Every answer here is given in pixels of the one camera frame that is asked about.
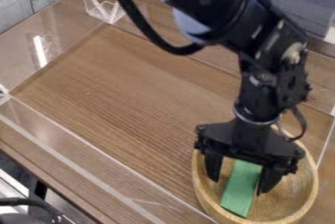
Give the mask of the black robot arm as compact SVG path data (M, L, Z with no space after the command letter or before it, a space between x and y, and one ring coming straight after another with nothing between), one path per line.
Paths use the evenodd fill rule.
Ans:
M148 23L134 0L118 0L138 29L166 52L189 55L208 45L239 54L243 83L235 119L196 127L196 148L204 155L207 176L220 178L223 159L262 166L256 192L270 192L299 169L307 153L279 126L283 112L298 120L298 104L307 100L307 35L272 0L161 0L173 8L180 30L192 43L170 45Z

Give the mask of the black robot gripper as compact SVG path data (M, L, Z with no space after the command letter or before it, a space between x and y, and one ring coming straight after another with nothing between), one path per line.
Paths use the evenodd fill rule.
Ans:
M233 119L228 122L200 124L196 127L196 149L204 155L208 178L220 179L224 157L263 166L256 194L267 194L283 175L295 173L306 151L295 139L270 125L254 125Z

